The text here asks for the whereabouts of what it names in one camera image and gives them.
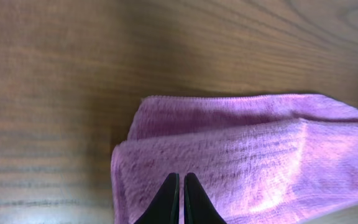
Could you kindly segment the large purple microfiber cloth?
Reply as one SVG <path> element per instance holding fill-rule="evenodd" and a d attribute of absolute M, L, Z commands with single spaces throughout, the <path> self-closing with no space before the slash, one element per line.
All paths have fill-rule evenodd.
<path fill-rule="evenodd" d="M 298 223 L 358 204 L 358 109 L 324 95 L 150 96 L 111 160 L 114 221 L 196 174 L 228 223 Z"/>

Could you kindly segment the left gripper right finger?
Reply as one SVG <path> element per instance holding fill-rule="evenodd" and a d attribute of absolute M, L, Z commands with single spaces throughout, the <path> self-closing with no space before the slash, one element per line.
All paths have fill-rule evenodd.
<path fill-rule="evenodd" d="M 226 224 L 194 173 L 185 176 L 185 224 Z"/>

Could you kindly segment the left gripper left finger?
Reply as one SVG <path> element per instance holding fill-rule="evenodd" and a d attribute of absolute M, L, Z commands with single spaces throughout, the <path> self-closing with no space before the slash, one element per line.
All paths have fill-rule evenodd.
<path fill-rule="evenodd" d="M 146 211 L 134 224 L 178 224 L 179 186 L 179 174 L 168 174 Z"/>

